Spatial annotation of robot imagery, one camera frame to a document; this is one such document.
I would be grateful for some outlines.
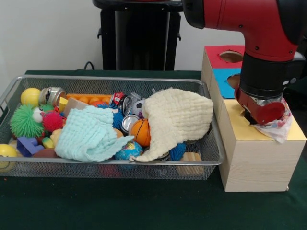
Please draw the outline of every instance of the purple foam block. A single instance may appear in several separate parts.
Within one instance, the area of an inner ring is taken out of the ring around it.
[[[38,145],[36,138],[17,138],[17,149],[24,157],[32,157],[34,154],[44,149],[44,146]]]

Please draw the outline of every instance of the pink spiky ball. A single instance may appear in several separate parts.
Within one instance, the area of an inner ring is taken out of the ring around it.
[[[63,128],[63,118],[56,112],[47,113],[43,117],[43,126],[46,131],[53,132]]]

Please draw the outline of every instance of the white wall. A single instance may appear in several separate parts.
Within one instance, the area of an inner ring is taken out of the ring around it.
[[[181,41],[177,41],[175,70],[201,70],[204,46],[244,45],[241,33],[190,26],[181,12]]]
[[[0,0],[0,94],[28,69],[102,68],[100,9],[91,0]],[[192,28],[182,14],[176,70],[201,70],[204,45],[243,44],[239,33]]]

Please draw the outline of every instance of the green tablecloth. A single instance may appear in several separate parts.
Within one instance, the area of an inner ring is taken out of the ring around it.
[[[199,78],[199,72],[29,71],[28,74]],[[306,230],[307,164],[290,190],[226,193],[207,181],[0,178],[1,230]]]

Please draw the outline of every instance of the wooden box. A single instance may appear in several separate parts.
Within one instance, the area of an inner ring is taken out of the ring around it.
[[[279,144],[249,125],[241,115],[242,107],[235,99],[222,96],[224,89],[219,87],[217,79],[224,78],[227,72],[233,74],[231,69],[242,64],[237,62],[230,65],[227,61],[216,58],[229,49],[243,52],[242,47],[238,46],[206,47],[201,75],[214,102],[214,112],[226,151],[226,159],[220,165],[224,189],[227,192],[285,191],[306,137],[293,119],[287,141]],[[223,69],[223,66],[226,67],[223,76],[216,76],[221,72],[215,71],[214,67]]]

